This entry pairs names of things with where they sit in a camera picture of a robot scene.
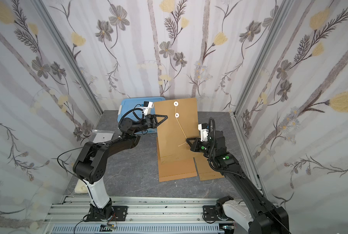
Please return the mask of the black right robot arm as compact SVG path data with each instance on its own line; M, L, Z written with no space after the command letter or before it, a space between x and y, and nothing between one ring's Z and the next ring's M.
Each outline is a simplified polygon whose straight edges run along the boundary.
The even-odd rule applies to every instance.
M202 153L210 168L231 183L246 205L241 207L231 197L223 197L215 205L216 218L232 219L249 234L290 233L288 213L269 201L248 178L236 157L227 151L225 137L216 129L214 118L201 124L200 132L207 136L186 140L190 150Z

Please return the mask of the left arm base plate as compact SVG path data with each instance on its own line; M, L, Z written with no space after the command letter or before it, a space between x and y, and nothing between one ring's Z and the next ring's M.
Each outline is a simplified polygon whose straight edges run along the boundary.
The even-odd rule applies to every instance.
M85 221L125 221L128 206L106 206L103 209L91 205Z

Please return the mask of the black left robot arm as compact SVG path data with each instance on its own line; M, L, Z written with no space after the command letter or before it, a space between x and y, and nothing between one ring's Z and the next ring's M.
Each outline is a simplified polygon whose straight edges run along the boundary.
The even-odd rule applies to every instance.
M138 121L127 118L129 113L134 114L136 111L144 112L142 108L134 108L121 117L118 123L121 135L117 139L99 143L87 142L79 147L81 152L74 163L73 171L70 172L63 167L65 171L85 183L91 198L90 209L83 218L84 222L111 221L117 218L116 211L112 207L112 199L107 194L103 181L108 158L136 147L140 140L137 132L156 129L168 119L167 115L157 114L142 114Z

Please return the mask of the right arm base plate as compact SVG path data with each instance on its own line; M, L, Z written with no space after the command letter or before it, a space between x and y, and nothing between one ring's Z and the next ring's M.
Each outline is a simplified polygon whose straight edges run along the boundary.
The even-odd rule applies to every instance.
M215 206L205 205L202 207L202 210L202 218L205 222L214 223L216 221L220 221Z

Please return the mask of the kraft file bag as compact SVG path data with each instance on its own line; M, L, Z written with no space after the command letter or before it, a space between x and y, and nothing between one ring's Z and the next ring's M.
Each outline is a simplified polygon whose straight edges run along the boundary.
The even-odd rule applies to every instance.
M193 159L162 164L158 138L156 139L156 143L159 182L173 181L197 176L197 170Z
M193 159L197 153L190 150L186 139L199 137L197 99L160 101L154 108L157 115L168 116L157 128L162 164Z
M197 153L194 160L201 181L223 178L220 172L216 172L210 168L208 160L203 154Z

